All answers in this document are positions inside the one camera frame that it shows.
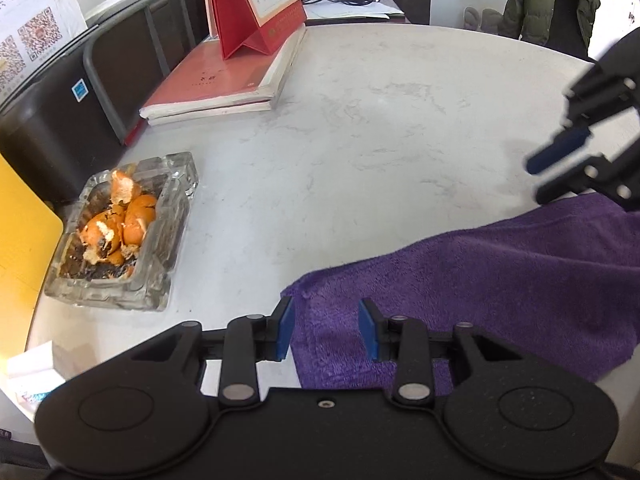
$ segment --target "purple towel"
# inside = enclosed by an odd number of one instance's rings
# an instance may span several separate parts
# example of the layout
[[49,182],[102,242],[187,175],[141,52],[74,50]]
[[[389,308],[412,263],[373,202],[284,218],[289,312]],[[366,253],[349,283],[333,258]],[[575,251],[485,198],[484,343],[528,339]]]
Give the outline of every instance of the purple towel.
[[[367,361],[358,300],[448,331],[470,321],[590,381],[628,360],[640,328],[640,214],[597,194],[306,274],[291,347],[303,388],[387,388]],[[447,389],[436,368],[436,389]]]

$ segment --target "blue gripper pad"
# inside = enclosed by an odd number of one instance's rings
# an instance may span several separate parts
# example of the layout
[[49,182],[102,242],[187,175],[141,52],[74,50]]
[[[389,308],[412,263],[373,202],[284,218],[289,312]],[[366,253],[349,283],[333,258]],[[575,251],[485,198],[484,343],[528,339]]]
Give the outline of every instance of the blue gripper pad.
[[588,128],[570,128],[560,132],[550,144],[526,160],[527,173],[532,175],[542,173],[567,155],[583,147],[589,137],[591,137],[591,131]]
[[360,329],[360,336],[362,336],[364,346],[367,349],[367,357],[372,361],[377,361],[378,334],[376,324],[362,302],[358,306],[358,328]]
[[293,298],[291,298],[278,325],[278,340],[276,341],[276,357],[278,361],[282,361],[287,356],[291,335],[293,334],[295,326],[296,311],[293,308]]

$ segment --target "robotic arm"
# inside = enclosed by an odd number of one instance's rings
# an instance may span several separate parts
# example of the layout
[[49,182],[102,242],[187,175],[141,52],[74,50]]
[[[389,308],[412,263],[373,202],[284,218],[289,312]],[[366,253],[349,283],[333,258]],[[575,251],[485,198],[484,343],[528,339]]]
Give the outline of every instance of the robotic arm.
[[[470,323],[359,306],[363,351],[397,364],[390,392],[272,388],[255,363],[286,355],[291,298],[271,316],[203,332],[186,321],[63,384],[36,412],[50,480],[604,480],[618,432],[597,386]],[[200,392],[222,359],[217,397]],[[437,396],[432,359],[454,390]]]
[[[526,170],[541,173],[582,147],[591,137],[590,126],[628,108],[640,109],[640,28],[613,45],[601,60],[567,92],[564,130],[526,160]],[[627,211],[640,209],[640,139],[618,158],[588,156],[536,191],[536,201],[547,204],[566,193],[593,189]]]

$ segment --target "white tissue box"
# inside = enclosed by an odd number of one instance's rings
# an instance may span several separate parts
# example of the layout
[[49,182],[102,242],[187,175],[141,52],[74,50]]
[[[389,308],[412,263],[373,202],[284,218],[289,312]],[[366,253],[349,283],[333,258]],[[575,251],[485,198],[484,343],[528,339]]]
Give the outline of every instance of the white tissue box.
[[78,373],[70,355],[53,341],[8,359],[6,371],[7,384],[18,402],[34,407]]

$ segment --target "book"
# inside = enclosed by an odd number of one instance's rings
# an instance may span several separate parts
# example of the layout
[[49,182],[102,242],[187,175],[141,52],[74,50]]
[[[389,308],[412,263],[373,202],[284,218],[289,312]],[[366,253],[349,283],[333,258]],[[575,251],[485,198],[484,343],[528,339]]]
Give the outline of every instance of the book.
[[274,100],[258,101],[257,103],[248,103],[245,105],[225,106],[224,108],[210,108],[209,110],[195,110],[193,112],[185,112],[183,114],[167,115],[149,119],[149,126],[160,124],[179,123],[190,119],[201,119],[203,117],[216,117],[220,115],[241,114],[243,112],[265,112],[273,110]]
[[304,34],[302,25],[270,56],[243,48],[227,60],[222,59],[218,40],[203,41],[160,84],[140,108],[140,116],[155,121],[199,110],[271,101],[282,90]]

